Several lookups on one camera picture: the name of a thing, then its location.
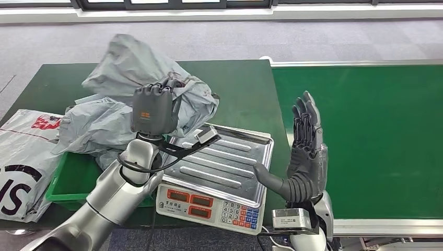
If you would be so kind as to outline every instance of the grey plastic bag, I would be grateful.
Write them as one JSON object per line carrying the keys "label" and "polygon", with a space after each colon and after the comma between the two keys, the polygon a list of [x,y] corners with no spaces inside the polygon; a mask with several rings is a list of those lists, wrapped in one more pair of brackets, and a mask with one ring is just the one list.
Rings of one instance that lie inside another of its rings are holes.
{"label": "grey plastic bag", "polygon": [[186,84],[173,90],[174,99],[182,96],[182,104],[177,129],[170,133],[183,138],[214,116],[218,99],[206,83],[134,37],[115,35],[103,59],[82,85],[131,106],[135,88],[154,84],[165,76]]}
{"label": "grey plastic bag", "polygon": [[106,169],[135,138],[131,116],[131,107],[108,97],[76,105],[61,119],[52,153],[88,153]]}

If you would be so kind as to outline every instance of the orange logo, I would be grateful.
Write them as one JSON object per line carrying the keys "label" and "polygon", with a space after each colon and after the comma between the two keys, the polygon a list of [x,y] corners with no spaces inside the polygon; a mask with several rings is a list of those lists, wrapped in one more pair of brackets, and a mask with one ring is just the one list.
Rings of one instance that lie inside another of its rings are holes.
{"label": "orange logo", "polygon": [[142,118],[150,118],[149,112],[142,112]]}

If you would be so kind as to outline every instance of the plastic mailer bag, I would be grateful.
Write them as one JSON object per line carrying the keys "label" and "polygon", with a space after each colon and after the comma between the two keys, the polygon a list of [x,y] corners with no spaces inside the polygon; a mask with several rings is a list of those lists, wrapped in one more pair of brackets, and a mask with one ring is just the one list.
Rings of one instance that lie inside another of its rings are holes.
{"label": "plastic mailer bag", "polygon": [[45,192],[61,158],[50,153],[61,117],[18,110],[0,128],[0,219],[36,222],[51,204]]}
{"label": "plastic mailer bag", "polygon": [[104,170],[135,139],[131,116],[131,107],[108,97],[76,105],[63,116],[52,153],[88,153]]}
{"label": "plastic mailer bag", "polygon": [[182,103],[177,129],[169,134],[183,138],[214,116],[218,99],[206,83],[132,36],[115,35],[103,59],[82,85],[131,106],[135,88],[154,84],[165,76],[185,83],[173,90],[173,98],[181,95]]}

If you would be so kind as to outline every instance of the grey carpet floor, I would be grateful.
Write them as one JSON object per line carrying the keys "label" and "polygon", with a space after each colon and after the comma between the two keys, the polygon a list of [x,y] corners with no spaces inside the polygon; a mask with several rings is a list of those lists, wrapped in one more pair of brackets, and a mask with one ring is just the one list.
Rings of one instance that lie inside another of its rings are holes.
{"label": "grey carpet floor", "polygon": [[[0,118],[42,64],[98,62],[115,33],[132,34],[175,60],[264,55],[274,61],[443,59],[443,20],[4,25]],[[0,246],[19,250],[41,234],[0,233]],[[148,235],[149,231],[116,230],[102,250],[144,250]],[[150,250],[259,250],[255,237],[210,227],[155,230],[154,237]],[[264,242],[270,247],[267,238]]]}

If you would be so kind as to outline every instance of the red digital display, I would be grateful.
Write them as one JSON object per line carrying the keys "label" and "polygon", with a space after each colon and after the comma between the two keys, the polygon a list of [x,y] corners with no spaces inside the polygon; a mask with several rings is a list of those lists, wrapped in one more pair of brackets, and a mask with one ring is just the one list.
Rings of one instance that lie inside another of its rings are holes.
{"label": "red digital display", "polygon": [[206,219],[209,219],[211,217],[211,209],[189,206],[188,211],[189,215],[198,216]]}
{"label": "red digital display", "polygon": [[168,189],[168,199],[189,202],[189,193]]}
{"label": "red digital display", "polygon": [[212,207],[214,199],[206,196],[200,196],[200,195],[191,195],[191,203],[197,204],[205,207]]}

